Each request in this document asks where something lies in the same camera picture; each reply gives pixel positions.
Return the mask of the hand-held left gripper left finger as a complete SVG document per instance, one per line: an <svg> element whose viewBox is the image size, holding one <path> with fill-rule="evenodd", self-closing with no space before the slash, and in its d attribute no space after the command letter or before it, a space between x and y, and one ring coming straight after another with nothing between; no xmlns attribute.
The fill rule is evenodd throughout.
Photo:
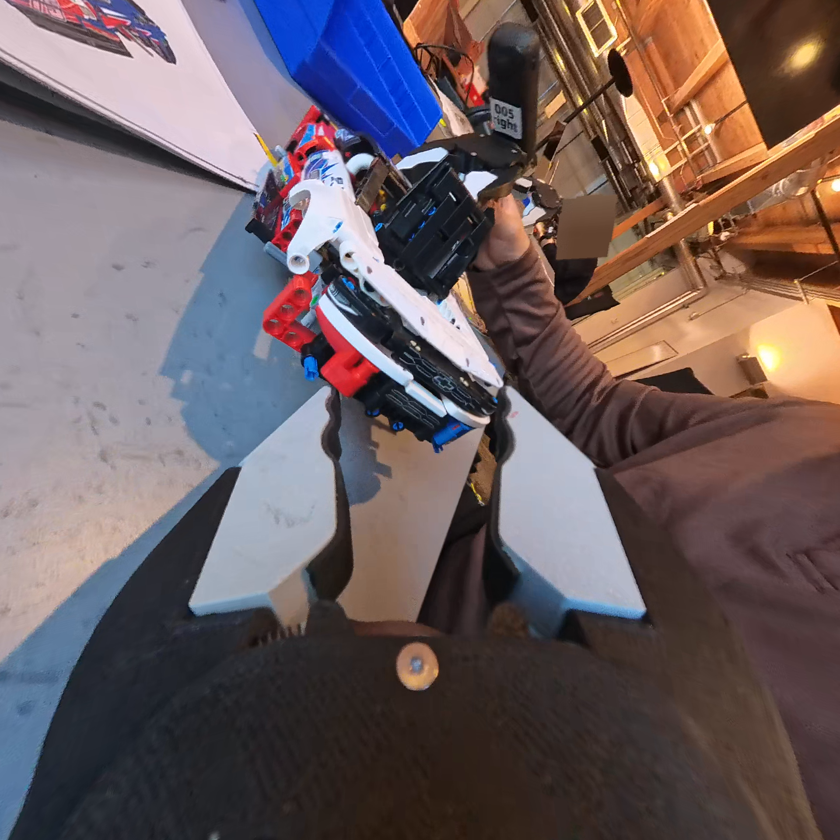
<svg viewBox="0 0 840 840"><path fill-rule="evenodd" d="M194 614L308 614L353 573L340 395L321 388L240 463L193 590Z"/></svg>

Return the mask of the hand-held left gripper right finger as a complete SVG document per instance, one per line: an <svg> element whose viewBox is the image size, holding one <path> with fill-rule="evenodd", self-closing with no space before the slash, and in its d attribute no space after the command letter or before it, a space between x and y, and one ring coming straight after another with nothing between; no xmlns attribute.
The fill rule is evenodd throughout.
<svg viewBox="0 0 840 840"><path fill-rule="evenodd" d="M515 389L499 398L488 596L516 606L540 637L559 637L572 613L643 620L595 466Z"/></svg>

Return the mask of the toy brick race car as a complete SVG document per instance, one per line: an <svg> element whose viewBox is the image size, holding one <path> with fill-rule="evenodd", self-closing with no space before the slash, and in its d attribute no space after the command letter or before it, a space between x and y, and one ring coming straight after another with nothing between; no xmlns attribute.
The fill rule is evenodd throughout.
<svg viewBox="0 0 840 840"><path fill-rule="evenodd" d="M497 410L499 368L454 288L494 216L442 161L400 173L371 141L306 112L269 171L246 229L289 272L263 329L324 380L441 449Z"/></svg>

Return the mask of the person's right hand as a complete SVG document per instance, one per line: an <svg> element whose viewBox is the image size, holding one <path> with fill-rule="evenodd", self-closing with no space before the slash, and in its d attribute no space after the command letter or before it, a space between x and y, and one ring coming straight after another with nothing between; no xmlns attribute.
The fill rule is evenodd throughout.
<svg viewBox="0 0 840 840"><path fill-rule="evenodd" d="M481 243L471 269L490 271L509 266L529 250L531 239L522 222L522 210L512 194L493 199L493 226Z"/></svg>

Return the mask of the blue plastic bin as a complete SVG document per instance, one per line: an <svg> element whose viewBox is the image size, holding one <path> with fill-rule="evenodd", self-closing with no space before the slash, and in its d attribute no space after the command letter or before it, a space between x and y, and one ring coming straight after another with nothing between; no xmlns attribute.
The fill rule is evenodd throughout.
<svg viewBox="0 0 840 840"><path fill-rule="evenodd" d="M442 109L380 1L256 1L291 79L389 157L423 145Z"/></svg>

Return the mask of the metal pipe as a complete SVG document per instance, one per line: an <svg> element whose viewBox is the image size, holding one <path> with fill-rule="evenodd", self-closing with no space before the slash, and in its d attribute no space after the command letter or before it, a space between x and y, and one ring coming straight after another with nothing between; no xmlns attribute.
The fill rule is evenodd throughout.
<svg viewBox="0 0 840 840"><path fill-rule="evenodd" d="M662 175L658 181L659 191L666 200L671 211L672 218L681 214L687 208L686 201L677 189L675 180L671 174ZM681 239L673 245L677 256L679 268L688 286L688 291L673 300L673 310L688 309L708 294L707 281L702 276L697 261L693 256L690 246L685 239Z"/></svg>

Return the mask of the wooden beam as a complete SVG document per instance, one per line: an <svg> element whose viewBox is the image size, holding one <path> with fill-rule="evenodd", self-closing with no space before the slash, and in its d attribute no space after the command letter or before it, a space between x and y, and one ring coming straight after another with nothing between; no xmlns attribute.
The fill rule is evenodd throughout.
<svg viewBox="0 0 840 840"><path fill-rule="evenodd" d="M795 171L835 152L839 147L838 108L826 120L795 143L774 149L770 156L699 203L688 205L651 234L598 266L594 276L574 302L582 301L661 251L676 245L688 235L713 222L735 206L745 203L764 189Z"/></svg>

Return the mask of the black screen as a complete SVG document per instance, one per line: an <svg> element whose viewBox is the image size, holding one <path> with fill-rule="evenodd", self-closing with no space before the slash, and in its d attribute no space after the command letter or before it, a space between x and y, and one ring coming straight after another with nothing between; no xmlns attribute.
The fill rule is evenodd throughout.
<svg viewBox="0 0 840 840"><path fill-rule="evenodd" d="M838 106L838 1L707 4L767 147Z"/></svg>

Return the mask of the open instruction booklet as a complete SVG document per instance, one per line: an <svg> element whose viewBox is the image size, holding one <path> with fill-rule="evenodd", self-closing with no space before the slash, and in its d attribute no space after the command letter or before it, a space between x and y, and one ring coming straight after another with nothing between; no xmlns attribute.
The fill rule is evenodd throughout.
<svg viewBox="0 0 840 840"><path fill-rule="evenodd" d="M269 157L182 2L1 2L2 64L228 182Z"/></svg>

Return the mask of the wall lamp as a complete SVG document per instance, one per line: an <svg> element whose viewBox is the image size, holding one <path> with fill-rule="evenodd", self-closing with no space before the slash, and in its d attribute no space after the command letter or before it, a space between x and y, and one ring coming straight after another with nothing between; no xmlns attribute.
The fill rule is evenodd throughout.
<svg viewBox="0 0 840 840"><path fill-rule="evenodd" d="M774 374L781 364L779 351L767 343L751 344L737 357L738 367L751 391L781 396L784 388Z"/></svg>

